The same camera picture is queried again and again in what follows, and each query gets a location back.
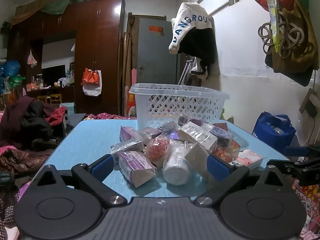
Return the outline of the orange and white hanging bag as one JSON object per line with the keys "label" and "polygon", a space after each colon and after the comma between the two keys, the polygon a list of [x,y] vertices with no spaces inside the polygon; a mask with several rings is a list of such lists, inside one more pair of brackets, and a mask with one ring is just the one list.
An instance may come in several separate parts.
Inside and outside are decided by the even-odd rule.
{"label": "orange and white hanging bag", "polygon": [[82,90],[86,96],[99,96],[102,92],[101,71],[85,68],[82,76]]}

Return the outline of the green cloth atop wardrobe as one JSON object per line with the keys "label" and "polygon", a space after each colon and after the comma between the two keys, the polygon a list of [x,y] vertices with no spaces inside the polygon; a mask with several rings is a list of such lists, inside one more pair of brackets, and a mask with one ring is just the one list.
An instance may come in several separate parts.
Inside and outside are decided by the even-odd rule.
{"label": "green cloth atop wardrobe", "polygon": [[42,9],[40,9],[40,11],[51,15],[62,15],[70,2],[71,0],[55,0],[49,2]]}

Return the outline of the white round bottle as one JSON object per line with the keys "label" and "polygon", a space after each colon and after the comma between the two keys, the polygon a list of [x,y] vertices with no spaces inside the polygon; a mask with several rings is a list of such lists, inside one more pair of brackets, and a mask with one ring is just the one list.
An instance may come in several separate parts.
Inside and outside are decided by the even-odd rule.
{"label": "white round bottle", "polygon": [[171,141],[168,153],[162,168],[163,178],[171,185],[180,186],[188,182],[190,167],[185,159],[186,146],[180,141]]}

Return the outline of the red packets bag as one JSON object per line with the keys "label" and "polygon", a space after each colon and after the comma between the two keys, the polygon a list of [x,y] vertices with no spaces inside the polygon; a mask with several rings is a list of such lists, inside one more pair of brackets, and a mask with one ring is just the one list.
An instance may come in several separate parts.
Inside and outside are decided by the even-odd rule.
{"label": "red packets bag", "polygon": [[226,148],[222,146],[217,146],[217,148],[212,152],[213,155],[219,157],[227,163],[231,163],[239,155],[240,145],[235,141],[231,140]]}

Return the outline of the light purple box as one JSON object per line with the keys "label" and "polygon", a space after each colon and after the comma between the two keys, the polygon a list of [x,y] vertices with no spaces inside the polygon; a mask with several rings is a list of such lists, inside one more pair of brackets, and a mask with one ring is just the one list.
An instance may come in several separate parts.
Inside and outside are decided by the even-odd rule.
{"label": "light purple box", "polygon": [[119,139],[120,139],[120,142],[125,142],[132,139],[143,140],[140,133],[137,130],[135,130],[133,127],[129,127],[129,126],[121,126]]}

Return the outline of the black monitor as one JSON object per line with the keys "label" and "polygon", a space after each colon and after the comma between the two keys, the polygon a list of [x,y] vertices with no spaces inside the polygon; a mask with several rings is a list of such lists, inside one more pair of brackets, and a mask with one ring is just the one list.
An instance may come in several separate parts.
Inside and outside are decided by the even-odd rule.
{"label": "black monitor", "polygon": [[46,86],[53,86],[60,78],[66,77],[65,65],[43,68],[42,77]]}

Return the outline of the red rubber bands bag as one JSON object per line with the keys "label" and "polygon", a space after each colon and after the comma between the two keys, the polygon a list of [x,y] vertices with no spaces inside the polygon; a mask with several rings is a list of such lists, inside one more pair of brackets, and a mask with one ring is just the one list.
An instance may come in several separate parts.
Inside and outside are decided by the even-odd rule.
{"label": "red rubber bands bag", "polygon": [[169,146],[170,141],[165,135],[159,135],[151,139],[146,146],[146,158],[157,168],[162,168]]}

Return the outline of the white pink box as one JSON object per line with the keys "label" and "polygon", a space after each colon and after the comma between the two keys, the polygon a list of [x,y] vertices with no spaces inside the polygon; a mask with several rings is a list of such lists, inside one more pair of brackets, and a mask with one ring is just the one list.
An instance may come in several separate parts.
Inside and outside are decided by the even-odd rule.
{"label": "white pink box", "polygon": [[238,153],[238,156],[233,159],[231,165],[242,165],[253,170],[261,165],[263,162],[263,157],[250,149],[245,149]]}

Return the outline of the white plastic lattice basket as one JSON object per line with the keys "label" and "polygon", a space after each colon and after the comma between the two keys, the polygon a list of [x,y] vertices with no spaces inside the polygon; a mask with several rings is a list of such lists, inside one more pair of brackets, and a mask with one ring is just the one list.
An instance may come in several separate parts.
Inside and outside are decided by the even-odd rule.
{"label": "white plastic lattice basket", "polygon": [[177,121],[180,115],[206,122],[219,120],[227,93],[183,85],[136,83],[130,93],[135,95],[137,125],[157,128],[167,121]]}

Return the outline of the purple striped box in bag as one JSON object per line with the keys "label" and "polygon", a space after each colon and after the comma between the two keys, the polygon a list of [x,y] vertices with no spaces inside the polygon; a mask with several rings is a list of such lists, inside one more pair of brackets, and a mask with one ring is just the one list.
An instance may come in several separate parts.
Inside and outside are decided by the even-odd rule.
{"label": "purple striped box in bag", "polygon": [[135,188],[142,186],[156,176],[154,165],[139,152],[119,152],[118,159],[121,173]]}

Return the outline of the pile of dark clothes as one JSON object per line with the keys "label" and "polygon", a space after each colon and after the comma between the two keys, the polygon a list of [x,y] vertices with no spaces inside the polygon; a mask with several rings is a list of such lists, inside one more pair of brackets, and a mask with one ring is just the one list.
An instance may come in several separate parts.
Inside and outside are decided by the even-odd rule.
{"label": "pile of dark clothes", "polygon": [[66,136],[67,109],[28,96],[19,98],[1,118],[1,146],[40,152],[57,148]]}

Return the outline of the blue plastic bags pile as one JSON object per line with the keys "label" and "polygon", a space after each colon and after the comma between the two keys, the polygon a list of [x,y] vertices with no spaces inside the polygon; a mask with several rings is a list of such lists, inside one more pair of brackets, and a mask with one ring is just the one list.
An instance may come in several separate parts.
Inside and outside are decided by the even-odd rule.
{"label": "blue plastic bags pile", "polygon": [[20,64],[18,61],[1,62],[0,67],[2,78],[16,76],[20,71]]}

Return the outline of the dark purple box in bag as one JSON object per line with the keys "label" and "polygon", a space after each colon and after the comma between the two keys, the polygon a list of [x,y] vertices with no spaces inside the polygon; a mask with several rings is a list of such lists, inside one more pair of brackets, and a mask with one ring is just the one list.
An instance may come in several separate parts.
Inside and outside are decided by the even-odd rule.
{"label": "dark purple box in bag", "polygon": [[203,124],[205,124],[206,122],[203,121],[201,118],[196,118],[196,117],[189,117],[187,115],[181,114],[178,117],[178,121],[177,124],[178,126],[183,126],[189,122],[192,122],[193,124],[196,124],[197,126],[202,126]]}

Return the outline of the dark red wooden wardrobe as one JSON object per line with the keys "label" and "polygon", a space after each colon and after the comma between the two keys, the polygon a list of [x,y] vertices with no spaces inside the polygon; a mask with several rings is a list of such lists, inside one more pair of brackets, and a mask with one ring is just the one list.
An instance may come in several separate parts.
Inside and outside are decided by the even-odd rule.
{"label": "dark red wooden wardrobe", "polygon": [[[28,84],[32,76],[41,72],[43,45],[73,38],[76,110],[88,114],[119,114],[123,18],[123,0],[74,3],[68,5],[62,15],[38,11],[11,27],[7,59],[19,62],[24,84]],[[86,68],[101,71],[103,86],[99,96],[87,96],[82,90]]]}

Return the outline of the white hoodie with blue letters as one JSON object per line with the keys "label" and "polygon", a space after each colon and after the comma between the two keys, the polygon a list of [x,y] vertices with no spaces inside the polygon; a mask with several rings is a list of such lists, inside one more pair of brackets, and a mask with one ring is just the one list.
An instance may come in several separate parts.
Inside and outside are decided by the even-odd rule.
{"label": "white hoodie with blue letters", "polygon": [[177,15],[171,19],[172,40],[169,44],[169,53],[178,54],[180,43],[191,29],[212,28],[212,21],[206,10],[197,2],[181,3]]}

